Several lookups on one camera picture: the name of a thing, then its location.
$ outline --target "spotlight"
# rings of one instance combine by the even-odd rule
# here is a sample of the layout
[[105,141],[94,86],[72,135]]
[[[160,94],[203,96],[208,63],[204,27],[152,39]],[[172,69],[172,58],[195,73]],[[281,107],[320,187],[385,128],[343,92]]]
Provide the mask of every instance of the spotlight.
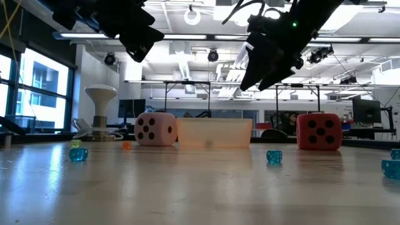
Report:
[[347,79],[341,79],[340,84],[357,84],[357,79],[355,76],[350,76]]
[[210,50],[210,53],[208,54],[208,61],[209,62],[216,62],[218,60],[218,53],[217,50],[212,49]]
[[[193,19],[189,19],[189,13],[194,12],[196,16]],[[183,19],[188,25],[197,25],[201,20],[201,14],[198,10],[193,10],[192,5],[189,5],[189,9],[186,10]]]
[[322,47],[317,51],[311,53],[311,56],[307,59],[311,64],[320,63],[323,59],[327,58],[328,55],[333,54],[333,48],[331,47]]
[[114,52],[107,53],[107,56],[104,58],[104,63],[108,66],[113,66],[117,64],[117,59],[115,58]]

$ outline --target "black dot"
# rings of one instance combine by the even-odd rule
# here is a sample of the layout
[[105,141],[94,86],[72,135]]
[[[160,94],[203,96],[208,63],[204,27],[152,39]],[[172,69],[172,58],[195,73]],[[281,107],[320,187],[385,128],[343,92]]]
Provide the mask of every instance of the black dot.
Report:
[[332,120],[325,121],[325,126],[327,128],[333,128],[333,121]]
[[317,143],[317,137],[316,136],[314,136],[314,135],[311,135],[309,138],[308,138],[308,140],[310,141],[310,143]]
[[325,134],[325,129],[324,128],[318,128],[317,129],[317,134],[321,135],[321,136],[324,135]]
[[315,121],[309,121],[308,122],[308,127],[309,128],[315,128],[317,126],[317,123]]
[[332,135],[329,135],[325,138],[325,141],[329,144],[332,144],[333,142],[335,142],[335,137]]

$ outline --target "pink foam die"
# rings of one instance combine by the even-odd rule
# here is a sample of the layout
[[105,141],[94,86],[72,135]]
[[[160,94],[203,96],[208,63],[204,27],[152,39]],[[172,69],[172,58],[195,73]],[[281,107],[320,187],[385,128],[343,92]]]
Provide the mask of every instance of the pink foam die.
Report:
[[178,135],[175,116],[166,112],[145,112],[135,122],[135,138],[142,146],[171,146]]

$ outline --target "laboratory room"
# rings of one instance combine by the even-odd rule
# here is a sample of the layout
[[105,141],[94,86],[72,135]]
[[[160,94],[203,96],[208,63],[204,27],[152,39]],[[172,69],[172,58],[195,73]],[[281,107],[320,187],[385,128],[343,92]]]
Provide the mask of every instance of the laboratory room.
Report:
[[400,1],[0,1],[0,224],[399,224]]

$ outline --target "computer monitor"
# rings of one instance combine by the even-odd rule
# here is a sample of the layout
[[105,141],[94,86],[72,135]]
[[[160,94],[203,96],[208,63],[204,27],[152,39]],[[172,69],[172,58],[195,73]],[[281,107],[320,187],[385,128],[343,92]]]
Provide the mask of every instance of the computer monitor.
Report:
[[145,99],[119,100],[118,118],[124,118],[126,124],[126,118],[137,118],[145,108]]
[[352,100],[354,122],[357,123],[381,123],[381,103],[364,99]]

